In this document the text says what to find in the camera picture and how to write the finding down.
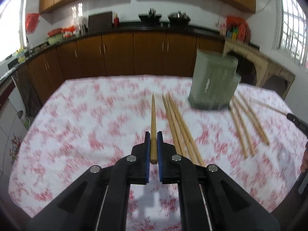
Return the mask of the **person right hand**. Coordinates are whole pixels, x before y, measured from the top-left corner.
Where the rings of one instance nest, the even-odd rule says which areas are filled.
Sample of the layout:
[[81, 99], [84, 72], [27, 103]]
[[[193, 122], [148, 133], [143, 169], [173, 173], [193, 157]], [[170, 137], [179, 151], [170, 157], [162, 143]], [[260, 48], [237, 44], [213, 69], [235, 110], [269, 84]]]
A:
[[302, 173], [304, 173], [307, 169], [308, 169], [308, 142], [305, 145], [305, 152], [303, 153], [300, 170]]

